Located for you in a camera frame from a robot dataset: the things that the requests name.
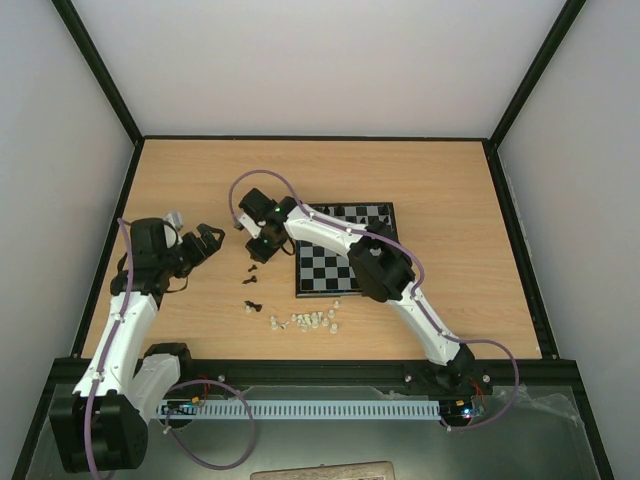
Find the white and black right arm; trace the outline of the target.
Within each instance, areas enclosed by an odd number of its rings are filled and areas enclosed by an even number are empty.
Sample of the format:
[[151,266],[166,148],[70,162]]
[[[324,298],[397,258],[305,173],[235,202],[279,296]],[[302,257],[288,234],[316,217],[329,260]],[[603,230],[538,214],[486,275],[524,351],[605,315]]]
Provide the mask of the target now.
[[447,392],[471,379],[475,357],[445,325],[420,289],[424,269],[379,220],[356,224],[321,213],[286,196],[277,202],[260,190],[240,201],[234,221],[251,234],[253,260],[265,263],[291,240],[323,247],[348,260],[362,295],[393,308],[420,341],[429,362],[428,381]]

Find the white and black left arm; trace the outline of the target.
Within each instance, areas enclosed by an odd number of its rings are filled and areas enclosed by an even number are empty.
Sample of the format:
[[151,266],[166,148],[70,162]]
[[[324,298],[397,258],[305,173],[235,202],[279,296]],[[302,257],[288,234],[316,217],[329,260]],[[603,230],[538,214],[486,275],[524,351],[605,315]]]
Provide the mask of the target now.
[[104,331],[83,376],[53,400],[49,421],[64,470],[108,479],[139,467],[148,445],[148,424],[180,378],[183,344],[167,344],[146,358],[139,353],[172,279],[220,250],[225,233],[207,224],[183,232],[182,217],[117,221],[125,254],[110,284]]

